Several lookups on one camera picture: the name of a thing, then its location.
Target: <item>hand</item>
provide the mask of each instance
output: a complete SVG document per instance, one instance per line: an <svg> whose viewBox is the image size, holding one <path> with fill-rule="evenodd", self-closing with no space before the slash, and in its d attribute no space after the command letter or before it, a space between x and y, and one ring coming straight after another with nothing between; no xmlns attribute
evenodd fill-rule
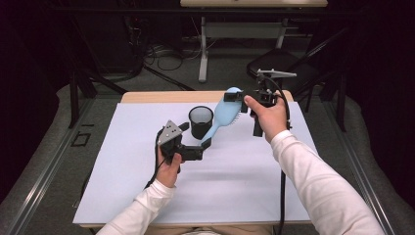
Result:
<svg viewBox="0 0 415 235"><path fill-rule="evenodd" d="M275 135L287 129L287 115L283 99L278 98L277 104L269 108L263 107L256 99L248 95L244 97L244 101L256 112L266 141L271 142Z"/></svg>
<svg viewBox="0 0 415 235"><path fill-rule="evenodd" d="M166 162L163 162L164 156L161 153L160 147L158 147L158 157L158 164L162 164L159 167L156 179L165 187L173 188L177 180L177 171L182 163L181 155L174 154L171 165L168 165Z"/></svg>

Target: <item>white paper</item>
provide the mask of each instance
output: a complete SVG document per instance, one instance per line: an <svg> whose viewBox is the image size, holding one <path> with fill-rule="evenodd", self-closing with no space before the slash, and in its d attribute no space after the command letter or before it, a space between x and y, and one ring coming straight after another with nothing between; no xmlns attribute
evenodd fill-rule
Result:
<svg viewBox="0 0 415 235"><path fill-rule="evenodd" d="M188 120L200 105L217 103L118 104L73 223L107 223L128 207L154 173L157 132L171 119ZM290 102L291 131L315 150L297 103ZM254 120L241 114L220 127L201 161L181 165L177 190L154 224L272 222L280 219L280 166ZM190 129L182 143L199 145ZM287 178L286 220L309 220Z"/></svg>

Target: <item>gray carpet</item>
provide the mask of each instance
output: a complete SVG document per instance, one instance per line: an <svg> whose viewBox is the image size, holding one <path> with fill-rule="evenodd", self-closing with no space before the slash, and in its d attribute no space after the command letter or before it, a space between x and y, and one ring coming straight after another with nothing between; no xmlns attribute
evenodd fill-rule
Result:
<svg viewBox="0 0 415 235"><path fill-rule="evenodd" d="M300 55L306 48L306 42L307 39L288 38L284 46ZM254 45L250 46L247 46L245 41L244 44L241 44L241 41L232 40L216 43L209 50L207 83L201 84L198 81L199 59L185 60L177 70L160 70L156 63L150 67L196 90L224 90L231 86L254 89L254 80L247 76L245 66L255 57L272 48L274 43L254 41ZM161 58L159 65L168 69L168 66L174 67L178 63L177 59L164 57ZM176 85L146 70L135 78L119 82L118 85L131 91L179 90ZM72 205L79 200L84 179L93 167L115 105L120 99L120 96L111 89L98 83L96 87L100 94L96 99L93 101L82 99L83 107L88 108L84 109L81 121L72 131L68 146L62 152L62 157L56 167L57 170L52 174L52 180L45 185L47 189L45 194L42 195L39 204L33 208L28 218L23 220L25 224L21 229L13 231L20 231L20 234L91 234L88 230L71 223L76 210ZM20 215L25 198L29 195L33 185L38 182L36 180L42 176L44 168L52 161L60 143L68 134L69 89L65 87L59 92L59 96L61 105L54 123L21 179L0 207L0 234L7 234L8 229L10 231L11 226L16 225L14 219ZM313 97L310 112L304 113L304 117L320 156L347 179L358 192L361 192L350 170L344 146L334 131L335 126L330 121L330 114L318 97ZM349 99L346 102L346 128L346 136L361 159L395 234L415 234L414 211L395 194L388 180L374 162L359 108ZM287 224L283 234L315 233L312 225Z"/></svg>

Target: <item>floor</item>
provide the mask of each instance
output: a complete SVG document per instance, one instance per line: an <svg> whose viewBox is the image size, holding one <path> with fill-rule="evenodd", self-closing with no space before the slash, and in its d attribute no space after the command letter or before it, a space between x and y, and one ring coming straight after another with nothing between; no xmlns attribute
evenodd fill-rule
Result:
<svg viewBox="0 0 415 235"><path fill-rule="evenodd" d="M287 38L284 47L301 55L307 41L301 37ZM206 83L198 81L200 61L197 57L177 60L177 57L168 57L167 52L166 57L157 58L152 64L152 58L149 58L148 66L196 90L224 90L231 86L252 89L255 82L247 76L245 65L275 45L274 42L255 40L211 43L214 44L209 49ZM177 85L148 70L117 84L131 91L180 90ZM73 129L68 129L69 88L64 87L58 92L61 102L53 124L0 206L0 234L91 234L71 221L82 184L93 167L115 105L120 100L118 94L102 84L96 83L95 87L99 91L96 99L81 97L80 120ZM315 96L310 112L304 113L320 155L373 206L388 234L415 234L414 211L395 194L373 160L358 105L347 99L346 133L336 128L333 107L334 103L322 103ZM76 137L82 133L90 134L90 138L87 146L79 147ZM287 224L283 234L314 233L311 224Z"/></svg>

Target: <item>black chair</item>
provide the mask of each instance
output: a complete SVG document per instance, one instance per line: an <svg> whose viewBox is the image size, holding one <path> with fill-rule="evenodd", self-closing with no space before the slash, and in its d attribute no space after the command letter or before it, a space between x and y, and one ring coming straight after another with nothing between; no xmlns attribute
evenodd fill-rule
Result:
<svg viewBox="0 0 415 235"><path fill-rule="evenodd" d="M348 32L348 28L344 28L318 44L313 49L309 50L305 55L298 58L284 49L275 48L266 54L258 57L247 65L247 73L252 78L257 78L258 70L268 71L285 71L296 73L295 77L279 77L273 78L282 89L288 90L293 97L297 99L306 91L307 94L300 97L299 102L307 97L307 104L305 111L308 112L309 103L312 95L313 87L316 84L327 81L331 77L335 77L341 72L341 67L336 67L334 70L327 72L320 72L318 68L310 64L310 59L320 53L329 44L338 40Z"/></svg>

